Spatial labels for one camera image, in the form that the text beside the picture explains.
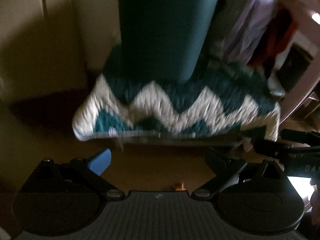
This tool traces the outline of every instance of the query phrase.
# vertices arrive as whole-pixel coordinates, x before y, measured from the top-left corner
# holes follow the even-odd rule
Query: bright light
[[[316,23],[320,24],[320,15],[319,15],[318,13],[314,13],[314,14],[312,15],[312,19],[313,19]]]
[[[315,191],[314,187],[310,185],[310,178],[300,178],[300,177],[288,177],[291,184],[298,192],[302,199],[308,198],[310,201],[311,195]]]

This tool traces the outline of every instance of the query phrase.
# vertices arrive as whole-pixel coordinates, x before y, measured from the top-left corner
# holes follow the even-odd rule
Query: pink table leg
[[[319,81],[320,53],[316,55],[298,83],[291,90],[291,92],[286,95],[285,100],[280,104],[280,123],[287,119],[287,117],[303,103],[303,101],[311,93],[311,91],[315,88]]]

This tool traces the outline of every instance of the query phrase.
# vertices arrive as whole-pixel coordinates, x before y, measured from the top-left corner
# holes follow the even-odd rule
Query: hanging clothes
[[[266,78],[269,78],[275,65],[276,56],[286,50],[298,29],[297,22],[290,12],[280,7],[262,36],[248,65],[263,66]]]

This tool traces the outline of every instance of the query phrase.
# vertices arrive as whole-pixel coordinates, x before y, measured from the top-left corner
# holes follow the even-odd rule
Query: ribbed gray panel
[[[70,235],[35,236],[23,232],[17,240],[302,240],[292,231],[279,236],[254,236],[224,222],[208,202],[186,192],[132,192],[106,205],[94,223]]]

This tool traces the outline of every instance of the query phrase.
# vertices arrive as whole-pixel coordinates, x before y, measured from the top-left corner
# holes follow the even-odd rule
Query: chevron pattern
[[[265,138],[276,140],[280,116],[280,107],[277,103],[272,111],[259,115],[259,105],[249,94],[245,96],[237,110],[226,114],[220,98],[207,86],[203,88],[191,107],[178,113],[168,95],[154,81],[145,85],[134,100],[126,106],[113,94],[103,75],[97,79],[95,88],[74,116],[73,129],[79,139],[88,139],[94,134],[101,111],[116,117],[117,122],[123,127],[120,131],[113,126],[106,127],[105,137],[116,137],[124,131],[127,133],[122,135],[141,135],[141,128],[137,128],[140,127],[137,124],[154,117],[173,135],[185,134],[188,131],[191,136],[194,136],[192,127],[197,122],[204,122],[208,128],[206,136],[215,135],[239,124],[242,130],[266,126]]]

